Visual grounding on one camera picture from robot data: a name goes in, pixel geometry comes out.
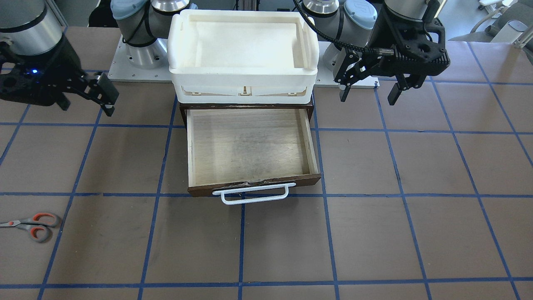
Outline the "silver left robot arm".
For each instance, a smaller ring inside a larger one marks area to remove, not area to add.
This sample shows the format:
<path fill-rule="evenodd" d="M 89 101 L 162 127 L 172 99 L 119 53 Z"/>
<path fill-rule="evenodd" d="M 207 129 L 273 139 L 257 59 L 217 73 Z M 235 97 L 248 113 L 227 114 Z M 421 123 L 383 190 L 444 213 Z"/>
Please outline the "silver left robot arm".
<path fill-rule="evenodd" d="M 295 9 L 330 43 L 323 59 L 346 101 L 351 87 L 371 76 L 394 77 L 388 95 L 420 88 L 451 59 L 438 13 L 443 0 L 296 0 Z"/>

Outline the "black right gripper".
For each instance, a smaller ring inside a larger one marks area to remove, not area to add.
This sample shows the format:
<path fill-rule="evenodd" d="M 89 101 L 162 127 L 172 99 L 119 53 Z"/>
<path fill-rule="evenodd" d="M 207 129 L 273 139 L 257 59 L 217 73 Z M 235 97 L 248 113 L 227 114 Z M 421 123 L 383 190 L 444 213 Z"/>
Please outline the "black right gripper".
<path fill-rule="evenodd" d="M 0 79 L 1 99 L 23 104 L 52 106 L 68 110 L 64 93 L 74 93 L 97 103 L 111 117 L 119 96 L 104 72 L 87 75 L 80 58 L 65 35 L 51 50 L 40 55 L 17 55 L 15 44 L 1 42 L 1 63 L 13 63 L 11 72 Z"/>

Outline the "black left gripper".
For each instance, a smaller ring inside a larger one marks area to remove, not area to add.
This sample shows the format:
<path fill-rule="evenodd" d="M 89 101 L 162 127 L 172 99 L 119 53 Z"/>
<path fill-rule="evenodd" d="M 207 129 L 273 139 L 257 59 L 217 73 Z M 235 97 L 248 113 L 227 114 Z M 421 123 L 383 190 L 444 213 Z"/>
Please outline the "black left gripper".
<path fill-rule="evenodd" d="M 446 50 L 445 27 L 440 19 L 414 22 L 403 18 L 379 17 L 375 23 L 370 48 L 392 49 L 391 56 L 341 51 L 333 70 L 339 83 L 339 100 L 345 102 L 352 84 L 369 76 L 396 77 L 388 95 L 395 105 L 403 91 L 420 88 L 425 76 L 441 74 L 450 64 Z"/>

